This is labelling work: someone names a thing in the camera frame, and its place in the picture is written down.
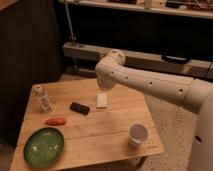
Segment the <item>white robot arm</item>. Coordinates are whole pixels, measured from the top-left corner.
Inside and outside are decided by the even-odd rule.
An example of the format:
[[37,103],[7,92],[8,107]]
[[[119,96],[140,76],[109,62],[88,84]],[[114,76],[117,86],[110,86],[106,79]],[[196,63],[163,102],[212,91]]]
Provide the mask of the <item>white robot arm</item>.
[[125,67],[126,57],[110,50],[96,65],[101,89],[116,83],[160,98],[198,116],[188,171],[213,171],[213,83],[192,77]]

